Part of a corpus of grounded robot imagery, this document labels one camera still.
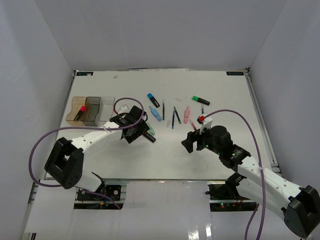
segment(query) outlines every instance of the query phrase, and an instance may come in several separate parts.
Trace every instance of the robotic arm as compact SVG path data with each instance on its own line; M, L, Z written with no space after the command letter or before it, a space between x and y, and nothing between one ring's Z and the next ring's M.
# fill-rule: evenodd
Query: robotic arm
M108 128L134 124L141 114L142 110L137 106L133 106L130 111L127 106L123 106L119 109L118 115L112 117L101 127L105 130L92 131L72 140L64 137L58 139L44 169L65 189L77 187L90 192L103 192L103 179L93 172L83 170L84 159L111 142L125 138L130 144L141 135L146 134L149 127L144 120L134 127L108 131Z
M251 154L236 145L224 126L211 128L212 119L207 117L201 129L189 132L181 143L189 153L193 152L193 143L197 151L208 149L219 155L224 166L235 173L226 181L226 185L235 188L239 195L262 204L261 168ZM266 190L266 208L284 220L286 226L297 236L307 236L320 223L320 197L313 187L305 188L289 182L272 172L263 169Z

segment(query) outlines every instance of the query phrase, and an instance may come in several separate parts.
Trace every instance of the pink highlighter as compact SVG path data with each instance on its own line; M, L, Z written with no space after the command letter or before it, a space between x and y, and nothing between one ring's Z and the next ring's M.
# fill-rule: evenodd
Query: pink highlighter
M188 123L189 114L190 114L190 110L189 110L189 106L187 106L186 110L184 110L184 118L183 118L183 123L184 124Z

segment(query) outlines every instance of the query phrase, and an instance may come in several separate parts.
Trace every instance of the blue pen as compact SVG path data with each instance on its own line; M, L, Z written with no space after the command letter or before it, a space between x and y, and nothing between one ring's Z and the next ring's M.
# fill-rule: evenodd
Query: blue pen
M155 118L156 118L159 122L161 122L161 121L162 121L162 118L161 118L161 116L159 115L159 113L157 112L157 110L154 109L152 106L149 106L149 108L150 108L150 110L151 110L152 115L155 116Z

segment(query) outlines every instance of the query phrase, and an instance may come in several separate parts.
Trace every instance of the gray wall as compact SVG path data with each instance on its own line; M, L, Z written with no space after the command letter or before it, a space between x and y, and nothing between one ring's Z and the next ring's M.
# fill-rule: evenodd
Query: gray wall
M73 70L252 65L286 0L35 0Z
M283 175L320 191L320 3L289 0L254 64L253 86ZM320 227L314 232L320 240Z
M33 0L0 1L0 238L19 238L36 140L58 126L72 71ZM33 161L43 169L52 138Z

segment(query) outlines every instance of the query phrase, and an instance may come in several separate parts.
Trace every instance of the black label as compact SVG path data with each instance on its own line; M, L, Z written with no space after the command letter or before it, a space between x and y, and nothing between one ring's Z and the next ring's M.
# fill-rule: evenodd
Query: black label
M244 72L243 71L227 71L226 74L228 76L244 76Z
M77 71L76 76L92 76L94 74L93 71Z

